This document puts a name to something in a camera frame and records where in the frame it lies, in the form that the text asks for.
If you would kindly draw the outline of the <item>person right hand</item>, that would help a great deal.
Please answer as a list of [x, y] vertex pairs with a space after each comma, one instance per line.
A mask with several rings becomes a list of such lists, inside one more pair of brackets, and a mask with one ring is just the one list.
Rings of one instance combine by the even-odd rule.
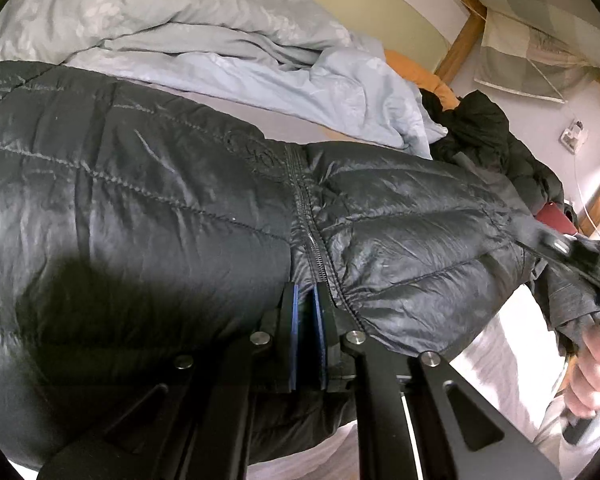
[[583, 333], [583, 347], [564, 393], [566, 408], [573, 416], [591, 419], [600, 411], [600, 326]]

